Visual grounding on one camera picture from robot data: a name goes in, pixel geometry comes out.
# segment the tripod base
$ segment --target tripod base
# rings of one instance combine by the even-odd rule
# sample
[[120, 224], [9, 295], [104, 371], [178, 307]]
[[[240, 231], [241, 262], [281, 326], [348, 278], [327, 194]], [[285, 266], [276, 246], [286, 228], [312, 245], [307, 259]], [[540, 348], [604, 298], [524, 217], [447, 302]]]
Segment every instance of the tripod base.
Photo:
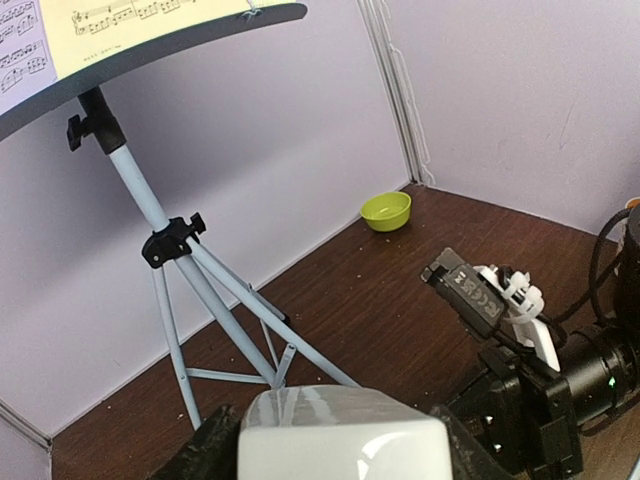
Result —
[[[153, 269], [154, 288], [162, 325], [169, 345], [169, 352], [180, 391], [194, 429], [198, 429], [201, 424], [201, 419], [193, 391], [191, 390], [190, 378], [265, 384], [271, 388], [281, 388], [285, 386], [285, 376], [294, 356], [299, 351], [335, 381], [347, 386], [358, 386], [358, 384], [342, 372], [342, 370], [320, 354], [320, 352], [302, 339], [302, 337], [293, 332], [293, 330], [284, 323], [287, 317], [265, 300], [251, 285], [242, 281], [233, 271], [195, 240], [189, 239], [187, 242], [192, 249], [192, 254], [176, 259], [175, 261], [178, 268], [196, 291], [207, 309], [216, 320], [220, 322], [222, 328], [259, 373], [259, 375], [245, 375], [187, 368], [178, 340], [164, 267]], [[242, 330], [231, 311], [222, 302], [209, 280], [204, 276], [202, 269], [212, 275], [259, 318], [273, 365], [267, 362], [256, 345], [249, 339], [246, 332]], [[273, 330], [288, 342], [280, 358], [278, 358], [275, 347], [273, 346], [270, 330]]]
[[[169, 345], [169, 353], [178, 385], [193, 428], [198, 429], [201, 420], [189, 378], [259, 383], [271, 388], [280, 388], [285, 384], [285, 376], [296, 352], [300, 352], [335, 381], [347, 386], [358, 386], [348, 375], [291, 330], [285, 324], [288, 319], [282, 312], [267, 302], [258, 292], [253, 290], [251, 285], [240, 279], [211, 252], [200, 245], [198, 235], [206, 229], [200, 215], [192, 216], [190, 225], [182, 218], [170, 220], [167, 217], [133, 155], [131, 155], [120, 125], [107, 106], [100, 89], [93, 88], [78, 98], [87, 117], [84, 120], [80, 120], [79, 117], [70, 120], [67, 131], [70, 148], [77, 149], [82, 137], [94, 135], [153, 229], [153, 234], [145, 243], [142, 254], [153, 271], [153, 283], [162, 326]], [[187, 368], [180, 348], [164, 271], [166, 263], [172, 261], [176, 263], [209, 313], [218, 321], [258, 375]], [[258, 317], [269, 347], [272, 363], [267, 361], [240, 326], [212, 283], [205, 276], [205, 271]], [[271, 331], [287, 342], [280, 358], [278, 358], [271, 341]]]

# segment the plastic bowl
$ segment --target plastic bowl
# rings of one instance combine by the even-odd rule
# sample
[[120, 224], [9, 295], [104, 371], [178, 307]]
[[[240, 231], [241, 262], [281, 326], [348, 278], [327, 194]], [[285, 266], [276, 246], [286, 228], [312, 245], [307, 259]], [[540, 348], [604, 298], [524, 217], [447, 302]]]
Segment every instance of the plastic bowl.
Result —
[[376, 232], [392, 232], [403, 227], [411, 216], [411, 197], [403, 192], [389, 192], [368, 200], [360, 215]]

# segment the sheet music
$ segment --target sheet music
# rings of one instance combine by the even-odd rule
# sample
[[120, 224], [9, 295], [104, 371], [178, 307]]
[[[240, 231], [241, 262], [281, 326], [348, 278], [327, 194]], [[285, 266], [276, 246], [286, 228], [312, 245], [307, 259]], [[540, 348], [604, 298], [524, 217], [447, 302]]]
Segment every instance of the sheet music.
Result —
[[[251, 9], [247, 0], [40, 1], [59, 78], [155, 37]], [[256, 8], [285, 3], [295, 0], [253, 1]]]
[[57, 80], [37, 0], [0, 0], [0, 115]]

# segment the black cylinder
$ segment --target black cylinder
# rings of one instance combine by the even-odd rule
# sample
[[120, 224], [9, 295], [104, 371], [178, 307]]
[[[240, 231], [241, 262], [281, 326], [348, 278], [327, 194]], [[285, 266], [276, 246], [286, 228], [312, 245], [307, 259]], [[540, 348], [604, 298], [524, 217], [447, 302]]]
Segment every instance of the black cylinder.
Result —
[[640, 330], [640, 207], [629, 215], [614, 306], [618, 319]]
[[88, 133], [93, 133], [105, 155], [109, 155], [127, 143], [127, 139], [111, 113], [100, 87], [94, 87], [78, 96], [87, 114]]
[[615, 409], [636, 389], [636, 334], [621, 327], [589, 325], [571, 334], [559, 352], [578, 425]]

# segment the lavender wall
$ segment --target lavender wall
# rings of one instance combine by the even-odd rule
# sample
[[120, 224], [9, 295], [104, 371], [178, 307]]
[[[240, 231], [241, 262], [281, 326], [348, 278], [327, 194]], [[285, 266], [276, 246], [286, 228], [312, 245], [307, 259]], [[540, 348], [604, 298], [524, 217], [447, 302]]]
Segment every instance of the lavender wall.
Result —
[[50, 480], [51, 458], [43, 448], [27, 440], [0, 420], [0, 478]]
[[637, 0], [387, 0], [438, 188], [597, 231], [640, 195]]
[[[199, 210], [208, 246], [254, 284], [407, 179], [356, 3], [307, 4], [303, 21], [104, 88], [169, 215]], [[65, 105], [0, 144], [0, 397], [47, 433], [166, 352], [139, 253], [149, 229], [94, 141], [68, 152], [78, 110]], [[170, 273], [191, 334], [207, 315]]]

